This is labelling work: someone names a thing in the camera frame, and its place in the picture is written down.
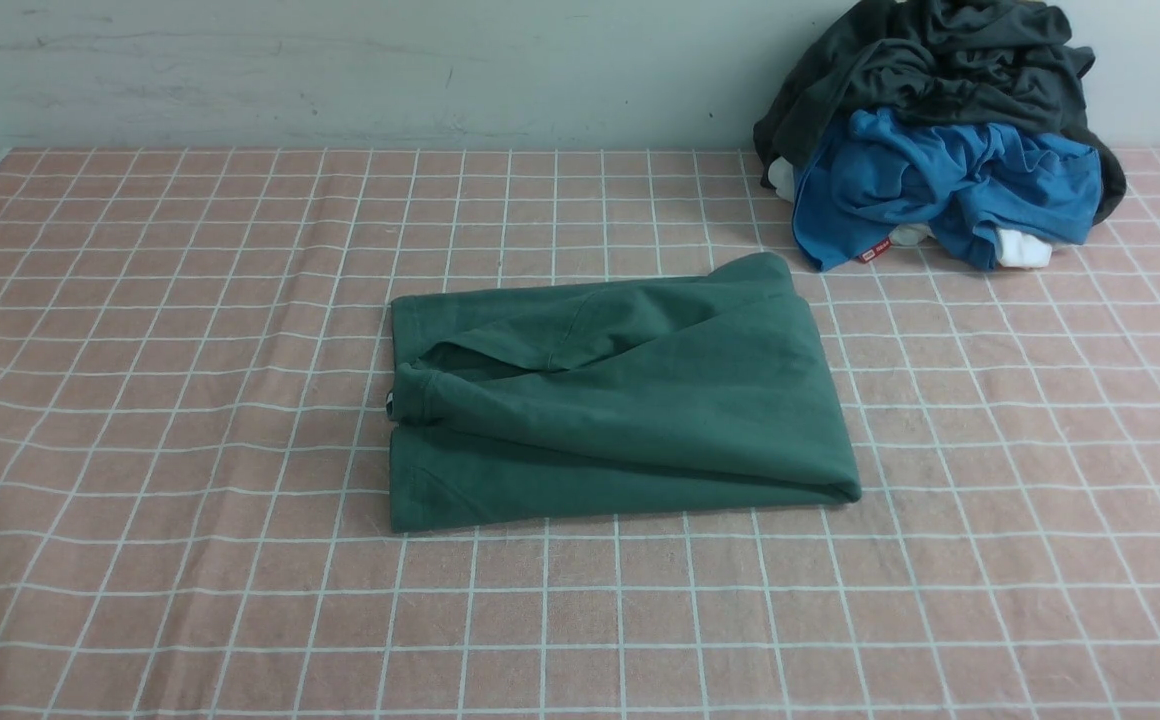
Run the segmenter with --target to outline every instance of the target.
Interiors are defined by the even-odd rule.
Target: white cloth
[[[1046,268],[1051,242],[1020,231],[996,228],[996,263],[1005,268]]]
[[[931,228],[927,225],[900,225],[899,228],[891,231],[891,245],[899,245],[901,247],[912,247],[927,240],[928,237],[934,237]]]
[[[771,167],[767,168],[767,179],[776,186],[776,195],[784,201],[795,202],[798,192],[798,173],[793,172],[793,165],[784,158],[771,160]]]

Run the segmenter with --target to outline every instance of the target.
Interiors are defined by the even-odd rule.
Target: blue shirt
[[[799,176],[793,238],[818,270],[927,223],[956,259],[996,264],[996,228],[1082,243],[1100,205],[1096,150],[1000,123],[906,128],[890,108],[835,119]]]

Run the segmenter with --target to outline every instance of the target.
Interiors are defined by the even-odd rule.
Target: clothing tag
[[[890,249],[891,249],[891,238],[884,237],[882,239],[882,242],[875,245],[873,247],[871,247],[871,249],[862,252],[862,254],[860,254],[860,257],[856,260],[860,261],[860,263],[872,263],[873,259],[877,259],[877,256],[882,255],[883,252]]]

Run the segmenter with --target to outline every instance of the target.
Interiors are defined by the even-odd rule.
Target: white wall
[[[0,147],[737,146],[851,0],[0,0]],[[1160,143],[1160,0],[1061,0]]]

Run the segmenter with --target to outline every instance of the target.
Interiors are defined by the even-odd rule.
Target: clothing
[[[1032,234],[995,228],[996,263],[1001,268],[1046,268],[1051,261],[1051,242]],[[887,235],[891,245],[913,247],[933,237],[931,227],[922,223],[900,225]]]
[[[798,170],[789,160],[776,158],[771,160],[771,167],[767,168],[767,179],[771,181],[771,187],[776,188],[776,197],[782,201],[795,201],[798,197]]]
[[[753,140],[763,166],[807,168],[836,117],[893,106],[914,126],[1005,123],[1100,152],[1104,220],[1128,192],[1118,158],[1087,128],[1087,48],[1070,21],[1029,0],[860,0],[798,60]]]
[[[956,259],[996,266],[996,228],[1086,242],[1100,204],[1095,150],[1005,124],[906,128],[896,111],[836,119],[799,183],[793,238],[818,269],[897,225],[926,223]]]
[[[931,237],[931,225],[926,223],[909,223],[900,225],[887,238],[891,238],[891,245],[899,245],[900,247],[913,247],[919,245],[923,240]]]
[[[393,301],[394,532],[860,500],[789,266]]]
[[[999,228],[996,263],[1005,268],[1046,268],[1051,263],[1051,242],[1029,233]]]

